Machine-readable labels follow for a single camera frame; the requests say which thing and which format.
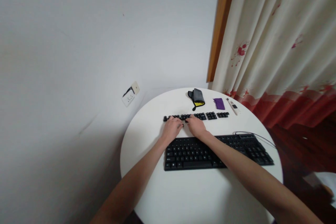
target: hand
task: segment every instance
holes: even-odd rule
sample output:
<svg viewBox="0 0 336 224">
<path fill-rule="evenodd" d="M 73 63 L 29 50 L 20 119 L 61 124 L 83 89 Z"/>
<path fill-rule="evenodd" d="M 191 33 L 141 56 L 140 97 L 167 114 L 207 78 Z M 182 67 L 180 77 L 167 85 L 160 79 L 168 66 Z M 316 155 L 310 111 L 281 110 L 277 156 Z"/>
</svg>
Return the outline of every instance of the hand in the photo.
<svg viewBox="0 0 336 224">
<path fill-rule="evenodd" d="M 157 142 L 163 144 L 166 148 L 177 137 L 182 128 L 183 123 L 180 118 L 169 117 L 163 128 L 162 136 Z"/>
<path fill-rule="evenodd" d="M 202 120 L 198 119 L 193 114 L 191 114 L 190 118 L 187 118 L 185 121 L 188 122 L 190 132 L 198 139 L 200 139 L 202 134 L 207 132 Z"/>
</svg>

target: dark wooden floor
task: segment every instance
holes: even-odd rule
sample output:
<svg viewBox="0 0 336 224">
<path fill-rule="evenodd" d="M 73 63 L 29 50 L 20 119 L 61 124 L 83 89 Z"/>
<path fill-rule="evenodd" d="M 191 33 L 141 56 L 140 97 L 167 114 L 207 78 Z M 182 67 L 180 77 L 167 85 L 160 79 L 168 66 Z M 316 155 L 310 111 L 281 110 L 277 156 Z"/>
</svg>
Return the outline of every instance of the dark wooden floor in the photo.
<svg viewBox="0 0 336 224">
<path fill-rule="evenodd" d="M 278 149 L 283 183 L 325 224 L 336 223 L 332 196 L 322 187 L 312 187 L 304 177 L 312 172 L 336 173 L 336 125 L 324 120 L 315 128 L 295 124 L 290 129 L 268 129 Z"/>
</svg>

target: curtain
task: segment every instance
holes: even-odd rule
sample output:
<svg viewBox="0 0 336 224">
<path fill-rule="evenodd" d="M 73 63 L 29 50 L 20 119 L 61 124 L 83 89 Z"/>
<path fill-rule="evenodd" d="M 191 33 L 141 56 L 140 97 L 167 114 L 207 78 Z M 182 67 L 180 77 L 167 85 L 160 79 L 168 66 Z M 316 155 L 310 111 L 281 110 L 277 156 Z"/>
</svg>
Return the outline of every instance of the curtain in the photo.
<svg viewBox="0 0 336 224">
<path fill-rule="evenodd" d="M 266 127 L 336 110 L 336 0 L 232 0 L 212 89 Z"/>
</svg>

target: wall outlet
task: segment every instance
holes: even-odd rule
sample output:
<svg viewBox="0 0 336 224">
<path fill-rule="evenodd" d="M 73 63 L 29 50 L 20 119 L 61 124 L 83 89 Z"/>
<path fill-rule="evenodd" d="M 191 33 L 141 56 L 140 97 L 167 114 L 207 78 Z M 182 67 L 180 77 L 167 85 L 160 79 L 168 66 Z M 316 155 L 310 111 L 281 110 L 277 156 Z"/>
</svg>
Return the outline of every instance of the wall outlet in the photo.
<svg viewBox="0 0 336 224">
<path fill-rule="evenodd" d="M 135 94 L 132 90 L 128 91 L 121 99 L 126 107 L 134 100 Z"/>
<path fill-rule="evenodd" d="M 139 88 L 138 83 L 135 81 L 135 82 L 132 84 L 131 87 L 132 87 L 132 89 L 133 89 L 133 91 L 134 91 L 134 94 L 137 95 L 137 94 L 139 93 L 139 91 L 140 91 L 140 88 Z"/>
</svg>

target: forearm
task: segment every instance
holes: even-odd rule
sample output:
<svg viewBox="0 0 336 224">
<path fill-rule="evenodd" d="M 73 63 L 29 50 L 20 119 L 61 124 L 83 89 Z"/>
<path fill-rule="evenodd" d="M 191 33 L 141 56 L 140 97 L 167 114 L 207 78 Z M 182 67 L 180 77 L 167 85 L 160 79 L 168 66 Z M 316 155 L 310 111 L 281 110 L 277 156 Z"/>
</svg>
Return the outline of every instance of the forearm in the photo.
<svg viewBox="0 0 336 224">
<path fill-rule="evenodd" d="M 222 143 L 209 132 L 202 134 L 199 139 L 214 151 L 279 223 L 321 223 L 302 201 L 260 165 Z"/>
<path fill-rule="evenodd" d="M 140 200 L 166 148 L 159 142 L 122 178 L 91 223 L 122 223 L 126 219 Z"/>
</svg>

